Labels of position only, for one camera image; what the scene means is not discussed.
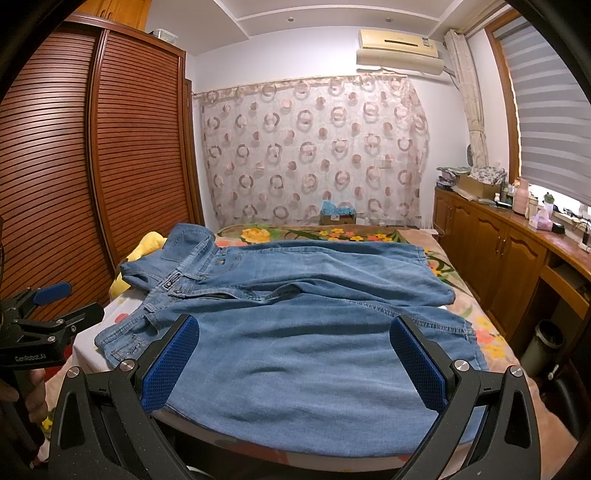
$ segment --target potted plant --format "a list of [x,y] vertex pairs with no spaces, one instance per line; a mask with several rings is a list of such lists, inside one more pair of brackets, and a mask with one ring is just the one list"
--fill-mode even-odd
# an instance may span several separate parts
[[551,216],[554,210],[554,197],[552,197],[550,192],[546,192],[546,195],[544,195],[544,208],[548,212],[548,215]]

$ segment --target wooden countertop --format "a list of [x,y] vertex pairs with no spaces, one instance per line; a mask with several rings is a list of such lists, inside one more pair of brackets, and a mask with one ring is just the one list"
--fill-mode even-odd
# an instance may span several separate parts
[[[468,202],[465,198],[461,197],[455,192],[447,191],[447,193],[455,198]],[[573,268],[578,270],[578,272],[581,273],[581,275],[583,275],[587,280],[591,281],[591,254],[581,250],[577,242],[566,236],[566,234],[559,235],[557,233],[535,230],[529,226],[529,220],[527,218],[525,218],[523,215],[515,213],[513,210],[507,210],[499,207],[490,207],[478,202],[468,202],[468,204],[475,208],[479,208],[486,213],[496,216],[501,220],[505,220],[514,228],[534,238],[550,251],[554,252],[559,257],[562,257],[562,259],[571,264]]]

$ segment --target air conditioner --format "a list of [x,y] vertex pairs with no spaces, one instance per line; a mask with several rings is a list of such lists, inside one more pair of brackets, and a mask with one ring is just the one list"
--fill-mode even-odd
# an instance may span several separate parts
[[406,33],[360,30],[358,65],[372,65],[441,75],[444,61],[434,40]]

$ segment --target window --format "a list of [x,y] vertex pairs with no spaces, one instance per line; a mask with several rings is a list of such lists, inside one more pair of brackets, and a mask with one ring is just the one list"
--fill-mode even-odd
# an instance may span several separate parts
[[514,10],[486,27],[507,109],[509,180],[523,176],[540,201],[589,214],[591,105],[551,45]]

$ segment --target curtain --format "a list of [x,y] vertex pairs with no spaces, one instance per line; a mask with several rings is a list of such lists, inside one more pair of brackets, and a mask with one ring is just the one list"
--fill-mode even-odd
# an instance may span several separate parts
[[591,205],[591,105],[573,74],[523,17],[496,30],[511,74],[521,176]]
[[296,79],[200,94],[203,155],[221,226],[318,223],[322,203],[420,226],[428,126],[399,75]]
[[456,78],[460,83],[460,93],[464,100],[474,166],[485,167],[488,165],[488,150],[486,149],[486,136],[484,133],[484,114],[472,54],[466,37],[458,35],[453,30],[446,33],[445,42],[452,58]]

